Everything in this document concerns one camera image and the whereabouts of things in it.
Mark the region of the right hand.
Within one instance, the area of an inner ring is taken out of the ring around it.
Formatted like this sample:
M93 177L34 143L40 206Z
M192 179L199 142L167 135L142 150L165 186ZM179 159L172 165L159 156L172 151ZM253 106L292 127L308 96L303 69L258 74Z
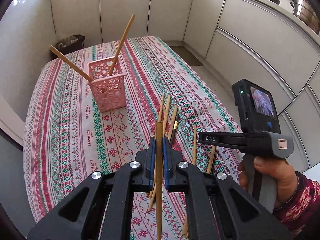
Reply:
M277 181L277 200L274 208L281 207L294 194L298 179L295 170L285 159L255 157L254 168Z

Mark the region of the right forearm red patterned sleeve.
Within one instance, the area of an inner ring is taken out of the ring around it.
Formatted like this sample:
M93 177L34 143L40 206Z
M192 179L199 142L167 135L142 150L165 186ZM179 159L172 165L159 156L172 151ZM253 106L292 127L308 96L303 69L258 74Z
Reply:
M293 239L319 239L319 182L296 172L297 188L273 215L291 232Z

